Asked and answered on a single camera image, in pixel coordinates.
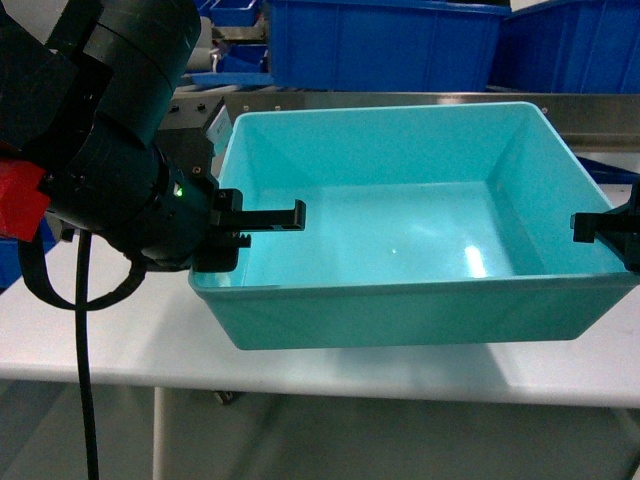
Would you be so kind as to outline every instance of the gray floor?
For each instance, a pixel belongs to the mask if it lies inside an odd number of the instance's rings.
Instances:
[[[640,451],[635,411],[159,390],[154,425],[152,389],[94,393],[105,479],[616,479]],[[85,478],[77,386],[0,383],[0,418],[0,478]]]

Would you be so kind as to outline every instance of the plastic container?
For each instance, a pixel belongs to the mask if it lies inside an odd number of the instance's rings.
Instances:
[[[307,203],[190,282],[242,349],[566,340],[640,283],[571,215],[611,205],[526,103],[239,117],[220,184]]]
[[[218,63],[219,72],[260,73],[267,71],[266,45],[231,45]]]
[[[483,91],[510,10],[423,0],[271,0],[277,85]]]
[[[503,23],[494,85],[554,93],[640,93],[640,2],[556,0]]]
[[[40,223],[42,228],[42,240],[44,251],[51,250],[56,241],[51,230],[44,220]],[[22,276],[20,262],[18,261],[18,242],[0,238],[0,289],[8,288],[13,282]]]
[[[209,9],[216,27],[253,27],[259,13],[258,0],[216,0]]]
[[[201,17],[209,18],[209,9],[211,5],[213,5],[214,0],[194,0],[196,8],[198,9],[198,13]]]

